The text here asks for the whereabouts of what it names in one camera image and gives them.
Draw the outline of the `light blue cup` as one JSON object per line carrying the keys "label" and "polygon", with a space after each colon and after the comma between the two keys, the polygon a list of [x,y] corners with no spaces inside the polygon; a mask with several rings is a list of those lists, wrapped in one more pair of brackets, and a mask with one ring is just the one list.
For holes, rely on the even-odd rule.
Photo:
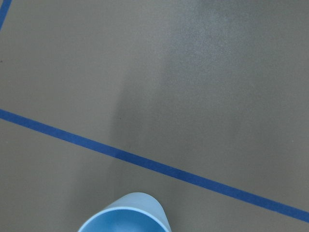
{"label": "light blue cup", "polygon": [[80,232],[171,232],[162,205],[153,196],[129,193],[89,218]]}

